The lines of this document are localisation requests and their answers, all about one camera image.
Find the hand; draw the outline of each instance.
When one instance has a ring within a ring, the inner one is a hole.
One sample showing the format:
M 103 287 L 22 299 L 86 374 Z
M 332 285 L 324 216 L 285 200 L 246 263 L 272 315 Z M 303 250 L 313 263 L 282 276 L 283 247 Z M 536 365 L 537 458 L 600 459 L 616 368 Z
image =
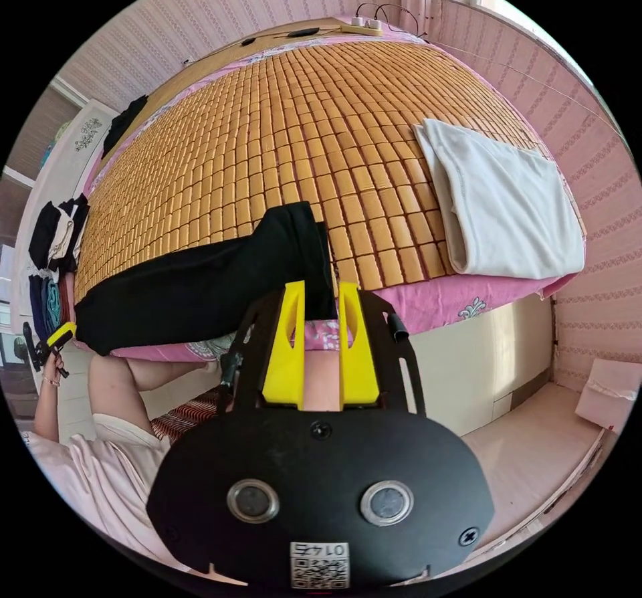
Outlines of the hand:
M 52 351 L 47 358 L 47 363 L 43 368 L 42 374 L 50 382 L 60 384 L 60 371 L 58 369 L 63 369 L 64 367 L 65 365 L 60 354 L 57 355 Z

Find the pink box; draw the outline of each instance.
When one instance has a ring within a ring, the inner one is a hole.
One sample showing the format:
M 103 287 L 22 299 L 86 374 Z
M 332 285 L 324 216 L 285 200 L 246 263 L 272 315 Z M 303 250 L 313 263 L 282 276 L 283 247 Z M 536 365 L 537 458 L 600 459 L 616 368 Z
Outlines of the pink box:
M 575 412 L 620 434 L 641 385 L 642 364 L 596 359 Z

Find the screw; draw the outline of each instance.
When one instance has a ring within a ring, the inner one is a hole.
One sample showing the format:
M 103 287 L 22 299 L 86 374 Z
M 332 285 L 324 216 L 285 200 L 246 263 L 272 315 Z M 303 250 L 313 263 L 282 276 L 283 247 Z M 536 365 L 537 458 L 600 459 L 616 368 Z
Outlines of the screw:
M 479 529 L 476 526 L 472 526 L 459 536 L 459 545 L 470 546 L 477 541 L 477 538 L 479 538 Z
M 332 435 L 332 427 L 327 422 L 313 422 L 310 433 L 314 439 L 328 439 Z

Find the pink bedsheet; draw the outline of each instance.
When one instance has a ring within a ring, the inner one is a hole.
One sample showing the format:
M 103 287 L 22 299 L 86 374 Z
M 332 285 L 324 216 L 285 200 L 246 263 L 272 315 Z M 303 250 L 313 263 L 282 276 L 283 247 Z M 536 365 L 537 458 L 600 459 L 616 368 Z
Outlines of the pink bedsheet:
M 250 65 L 251 63 L 268 56 L 274 56 L 287 49 L 295 47 L 315 47 L 319 45 L 328 45 L 331 43 L 344 43 L 350 41 L 359 41 L 363 39 L 372 39 L 372 37 L 363 37 L 357 35 L 341 35 L 336 37 L 324 37 L 312 39 L 303 43 L 287 43 L 280 47 L 275 47 L 266 52 L 261 52 L 249 56 L 240 61 L 236 61 L 229 66 L 218 70 L 214 74 L 199 80 L 192 86 L 177 94 L 169 103 L 165 104 L 155 114 L 153 114 L 143 125 L 137 128 L 124 142 L 122 142 L 111 159 L 105 164 L 104 168 L 94 177 L 94 172 L 90 173 L 90 178 L 84 187 L 84 194 L 89 196 L 91 192 L 100 183 L 105 174 L 113 165 L 117 156 L 127 148 L 131 142 L 145 129 L 147 129 L 165 110 L 181 101 L 186 96 L 196 92 L 203 86 L 211 83 L 224 74 L 238 68 Z M 385 34 L 381 37 L 387 41 L 405 41 L 419 43 L 425 47 L 435 47 L 429 45 L 421 39 L 406 34 L 390 31 L 385 29 Z M 452 56 L 436 47 L 439 51 L 452 58 Z M 486 86 L 492 88 L 482 77 L 471 72 L 479 78 Z M 524 119 L 526 127 L 530 125 Z M 411 334 L 417 334 L 440 328 L 448 324 L 469 319 L 477 316 L 482 312 L 487 312 L 509 304 L 518 299 L 538 293 L 542 298 L 549 297 L 567 284 L 575 275 L 567 275 L 562 278 L 551 278 L 547 280 L 527 280 L 505 277 L 486 277 L 477 275 L 454 275 L 441 277 L 418 284 L 405 284 L 403 286 L 393 286 L 383 288 L 376 293 L 390 302 L 405 323 Z M 80 348 L 89 350 L 89 348 L 76 342 Z M 337 321 L 320 321 L 306 324 L 306 350 L 309 351 L 336 351 L 338 350 L 338 323 Z M 136 359 L 146 359 L 152 361 L 202 361 L 203 353 L 195 349 L 190 344 L 166 344 L 163 346 L 137 346 L 134 348 L 122 348 L 112 351 L 113 355 L 119 357 L 130 357 Z

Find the leg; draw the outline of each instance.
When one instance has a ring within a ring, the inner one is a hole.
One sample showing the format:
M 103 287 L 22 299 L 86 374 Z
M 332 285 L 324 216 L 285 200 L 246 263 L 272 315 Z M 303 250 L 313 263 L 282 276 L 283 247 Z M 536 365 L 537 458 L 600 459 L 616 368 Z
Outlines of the leg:
M 119 417 L 153 435 L 139 391 L 151 391 L 201 367 L 199 363 L 155 363 L 94 355 L 89 366 L 92 413 Z
M 181 375 L 203 368 L 203 362 L 150 362 L 145 359 L 127 359 L 136 388 L 153 391 L 173 382 Z

